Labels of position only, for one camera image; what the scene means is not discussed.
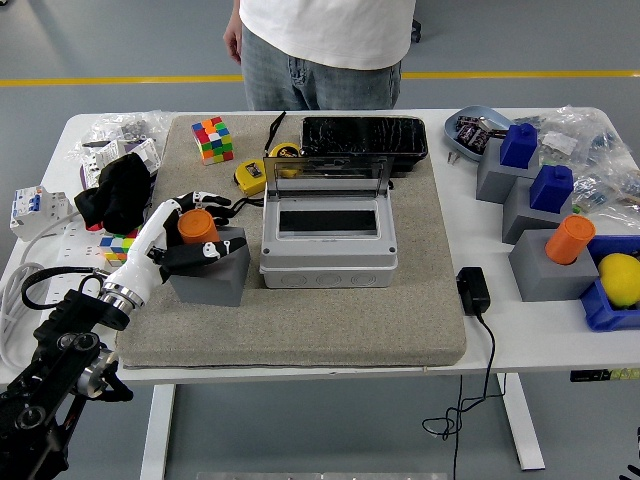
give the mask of white cable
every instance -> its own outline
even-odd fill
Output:
[[[12,370],[21,372],[26,365],[21,366],[9,358],[7,345],[11,338],[11,334],[16,324],[24,317],[28,308],[22,303],[21,288],[24,280],[31,274],[43,270],[44,267],[39,263],[29,262],[25,263],[27,255],[35,243],[40,240],[53,228],[70,221],[73,217],[79,215],[79,212],[74,212],[60,220],[52,223],[47,228],[38,233],[33,240],[29,242],[27,247],[22,253],[20,258],[20,266],[16,268],[13,273],[7,279],[7,283],[2,291],[2,301],[0,303],[0,358],[2,361]],[[29,294],[34,299],[39,299],[46,292],[46,282],[34,285]]]

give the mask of rubik's cube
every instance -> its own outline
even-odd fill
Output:
[[[127,254],[131,244],[138,236],[138,232],[142,227],[136,228],[128,235],[117,235],[108,233],[100,240],[100,249],[105,256],[109,265],[112,267],[121,267],[127,261]]]
[[[202,154],[203,164],[211,165],[233,160],[231,134],[220,117],[196,123],[191,129]]]

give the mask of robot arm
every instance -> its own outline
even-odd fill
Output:
[[[213,263],[244,246],[246,241],[242,238],[184,245],[177,234],[178,218],[184,212],[203,208],[220,224],[235,214],[228,205],[230,200],[205,192],[192,192],[162,203],[131,245],[127,262],[105,280],[101,299],[128,315],[142,307],[153,289],[175,271]]]
[[[244,246],[242,238],[180,244],[177,222],[182,213],[205,208],[218,217],[217,223],[225,223],[235,215],[226,208],[230,204],[201,192],[162,203],[140,231],[124,266],[106,277],[99,298],[69,290],[35,330],[38,347],[33,361],[0,393],[0,478],[56,477],[68,468],[68,444],[87,400],[133,398],[116,376],[117,355],[91,330],[98,323],[124,330],[129,314],[142,307],[171,273],[213,263]],[[25,282],[23,298],[27,288]],[[58,424],[56,413],[69,394],[75,399]]]

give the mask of orange cylinder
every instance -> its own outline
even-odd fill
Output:
[[[569,215],[556,230],[544,247],[552,261],[560,265],[570,265],[596,234],[595,225],[588,218]]]
[[[184,243],[219,242],[220,236],[209,212],[189,210],[178,219],[178,231]]]

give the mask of black case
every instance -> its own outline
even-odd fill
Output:
[[[301,136],[302,156],[387,156],[395,173],[410,172],[428,153],[424,123],[415,117],[305,117]]]

